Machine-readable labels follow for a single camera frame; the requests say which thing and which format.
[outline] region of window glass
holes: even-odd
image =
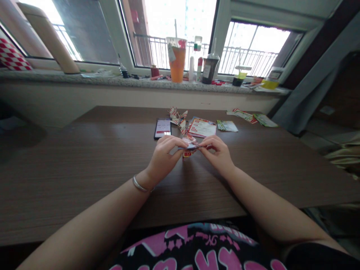
[[[187,39],[185,70],[202,36],[199,56],[209,53],[216,0],[121,0],[136,66],[169,69],[166,37]]]
[[[74,60],[119,63],[98,1],[19,0],[19,2],[41,8],[46,13]]]
[[[235,67],[241,65],[252,67],[248,76],[266,77],[272,66],[284,67],[302,35],[275,27],[232,21],[219,73],[235,74]]]

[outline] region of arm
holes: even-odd
[[[199,146],[257,224],[278,243],[292,247],[294,244],[317,242],[347,253],[298,208],[235,167],[227,145],[219,137],[206,137]]]
[[[175,167],[187,147],[180,138],[165,136],[157,142],[149,166],[132,179],[70,220],[39,246],[18,269],[88,269],[118,241],[155,187]]]

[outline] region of orange cup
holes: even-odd
[[[166,42],[168,47],[171,80],[173,83],[181,83],[183,81],[186,44],[188,41],[177,37],[167,37]]]

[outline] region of straw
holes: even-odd
[[[241,47],[239,47],[239,66],[241,66]]]
[[[215,53],[216,52],[216,38],[215,38],[215,40],[214,40],[214,50],[213,50],[213,53]]]
[[[174,24],[174,26],[175,26],[175,37],[177,38],[177,26],[176,26],[176,19],[175,19],[175,24]]]

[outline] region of phone screen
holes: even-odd
[[[158,118],[156,121],[156,129],[154,139],[160,139],[165,135],[171,135],[170,118]]]

